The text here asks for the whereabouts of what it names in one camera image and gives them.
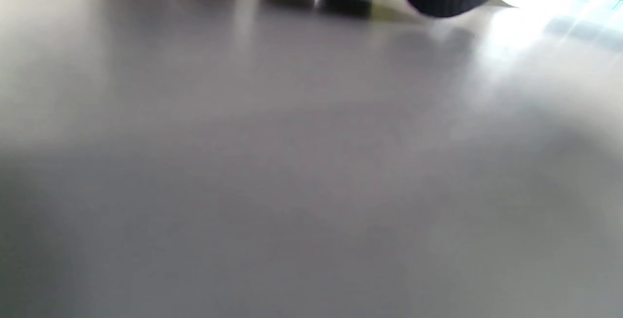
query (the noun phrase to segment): gray floor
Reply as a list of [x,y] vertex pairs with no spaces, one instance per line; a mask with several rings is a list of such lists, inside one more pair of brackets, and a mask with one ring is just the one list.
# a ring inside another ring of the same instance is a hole
[[0,0],[2,318],[620,318],[623,36]]

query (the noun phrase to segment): floor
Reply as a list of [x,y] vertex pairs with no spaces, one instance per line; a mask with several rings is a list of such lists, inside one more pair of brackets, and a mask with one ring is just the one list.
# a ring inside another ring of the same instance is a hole
[[623,34],[0,0],[3,318],[620,318]]

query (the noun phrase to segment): polished floor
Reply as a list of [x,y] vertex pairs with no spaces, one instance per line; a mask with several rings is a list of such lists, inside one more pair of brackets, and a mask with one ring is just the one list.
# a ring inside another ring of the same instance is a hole
[[0,0],[2,318],[620,318],[623,34]]

